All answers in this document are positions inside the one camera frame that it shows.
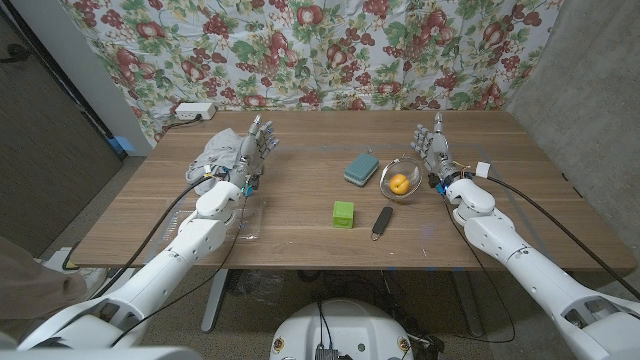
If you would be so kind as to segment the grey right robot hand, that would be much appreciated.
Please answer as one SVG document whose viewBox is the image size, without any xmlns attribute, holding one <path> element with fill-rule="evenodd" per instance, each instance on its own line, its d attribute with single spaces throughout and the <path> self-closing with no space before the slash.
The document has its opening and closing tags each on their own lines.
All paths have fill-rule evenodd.
<svg viewBox="0 0 640 360">
<path fill-rule="evenodd" d="M 437 112 L 432 130 L 418 124 L 411 147 L 419 154 L 428 172 L 432 188 L 446 188 L 460 179 L 461 170 L 456 166 L 443 132 L 443 115 Z"/>
</svg>

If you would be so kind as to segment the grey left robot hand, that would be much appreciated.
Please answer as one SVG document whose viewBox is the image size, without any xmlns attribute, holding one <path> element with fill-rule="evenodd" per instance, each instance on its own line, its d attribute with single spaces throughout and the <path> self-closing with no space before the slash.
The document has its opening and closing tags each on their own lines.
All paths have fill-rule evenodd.
<svg viewBox="0 0 640 360">
<path fill-rule="evenodd" d="M 229 181 L 239 188 L 258 186 L 264 161 L 278 144 L 273 123 L 263 123 L 258 114 L 240 144 L 236 161 L 229 172 Z"/>
</svg>

